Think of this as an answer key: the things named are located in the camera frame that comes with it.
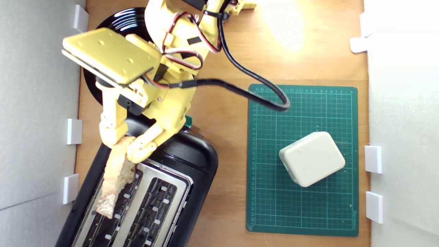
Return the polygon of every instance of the green cutting mat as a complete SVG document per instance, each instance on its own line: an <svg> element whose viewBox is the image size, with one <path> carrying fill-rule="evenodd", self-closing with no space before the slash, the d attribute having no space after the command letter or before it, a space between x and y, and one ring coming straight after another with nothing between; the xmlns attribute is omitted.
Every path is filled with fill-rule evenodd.
<svg viewBox="0 0 439 247"><path fill-rule="evenodd" d="M286 112L248 104L246 227L253 232L358 235L358 108L354 87L280 85ZM280 102L261 84L250 91ZM327 131L342 152L342 170L303 188L279 159L279 150L314 131Z"/></svg>

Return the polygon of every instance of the wooden surface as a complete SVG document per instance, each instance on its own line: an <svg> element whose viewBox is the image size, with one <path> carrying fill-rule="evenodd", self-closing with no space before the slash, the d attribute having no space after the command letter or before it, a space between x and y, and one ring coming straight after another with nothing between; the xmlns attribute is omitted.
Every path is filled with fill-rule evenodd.
<svg viewBox="0 0 439 247"><path fill-rule="evenodd" d="M368 144L368 77L365 54L352 54L349 39L360 35L363 1L259 0L256 10L242 12L226 24L230 51L243 65L277 84L355 86L359 96L360 234L358 237L301 236L247 232L245 188L247 100L218 87L202 87L189 114L218 152L219 167L188 246L370 246L371 223L365 216L363 146ZM89 28L111 14L145 6L143 0L88 0ZM223 53L211 54L200 78L218 77L247 88L253 80L235 69ZM79 118L83 144L78 146L80 183L101 143L101 106L81 82Z"/></svg>

